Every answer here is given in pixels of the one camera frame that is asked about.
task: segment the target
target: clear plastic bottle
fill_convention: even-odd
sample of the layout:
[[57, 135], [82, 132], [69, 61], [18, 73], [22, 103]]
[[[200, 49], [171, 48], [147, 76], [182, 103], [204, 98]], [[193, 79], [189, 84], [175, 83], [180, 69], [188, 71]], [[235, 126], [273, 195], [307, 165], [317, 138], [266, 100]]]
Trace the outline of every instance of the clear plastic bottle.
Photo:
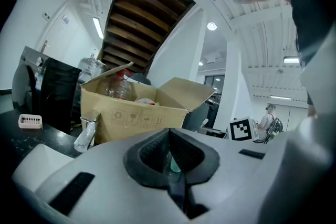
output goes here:
[[82, 71], [78, 76], [75, 96], [73, 98], [72, 115], [74, 118], [80, 117], [80, 85], [108, 70], [108, 67], [101, 61], [95, 59], [94, 55], [95, 54], [92, 53], [90, 58], [81, 59], [78, 64], [78, 68]]
[[123, 77], [124, 71], [106, 77], [99, 83], [98, 93], [122, 100], [131, 100], [131, 85]]
[[78, 82], [80, 84], [106, 72], [108, 67], [101, 61], [94, 58], [95, 54], [91, 54], [90, 58], [83, 58], [78, 64], [78, 68], [82, 70], [79, 74]]

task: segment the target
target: cardboard box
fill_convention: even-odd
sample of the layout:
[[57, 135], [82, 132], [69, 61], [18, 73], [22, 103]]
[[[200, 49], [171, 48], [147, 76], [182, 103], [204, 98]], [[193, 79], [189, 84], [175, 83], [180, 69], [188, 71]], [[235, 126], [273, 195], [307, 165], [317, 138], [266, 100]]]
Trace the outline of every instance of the cardboard box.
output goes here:
[[[132, 64], [111, 69], [81, 86], [81, 114], [92, 109], [101, 113], [95, 138], [97, 144], [165, 127], [179, 128], [186, 114], [198, 108], [215, 91], [206, 85], [173, 78], [158, 89], [130, 82], [132, 101], [96, 93], [101, 79]], [[136, 98], [149, 98], [160, 106], [133, 102]]]

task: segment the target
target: white small container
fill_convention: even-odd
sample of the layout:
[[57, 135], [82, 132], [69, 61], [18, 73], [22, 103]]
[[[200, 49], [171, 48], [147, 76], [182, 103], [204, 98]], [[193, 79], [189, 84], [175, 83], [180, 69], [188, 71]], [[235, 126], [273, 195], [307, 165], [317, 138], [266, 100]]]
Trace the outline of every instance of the white small container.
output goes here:
[[21, 129], [41, 129], [42, 117], [39, 115], [21, 114], [18, 123]]

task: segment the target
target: window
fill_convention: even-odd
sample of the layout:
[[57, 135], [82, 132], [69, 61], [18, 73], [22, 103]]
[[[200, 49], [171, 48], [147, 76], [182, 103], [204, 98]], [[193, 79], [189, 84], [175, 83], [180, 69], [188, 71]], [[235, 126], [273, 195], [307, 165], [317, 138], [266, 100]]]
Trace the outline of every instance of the window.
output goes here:
[[205, 77], [204, 84], [216, 90], [216, 93], [222, 93], [225, 76], [208, 76]]

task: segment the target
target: backpack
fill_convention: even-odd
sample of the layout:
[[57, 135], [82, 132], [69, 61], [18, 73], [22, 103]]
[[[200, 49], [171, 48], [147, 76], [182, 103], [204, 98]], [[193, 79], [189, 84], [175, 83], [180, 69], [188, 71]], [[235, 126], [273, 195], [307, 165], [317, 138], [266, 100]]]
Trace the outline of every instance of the backpack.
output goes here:
[[272, 135], [273, 133], [280, 133], [284, 130], [284, 125], [282, 124], [282, 122], [279, 120], [279, 118], [275, 118], [273, 117], [273, 121], [271, 123], [271, 125], [269, 126], [268, 129], [266, 129], [266, 134], [267, 135]]

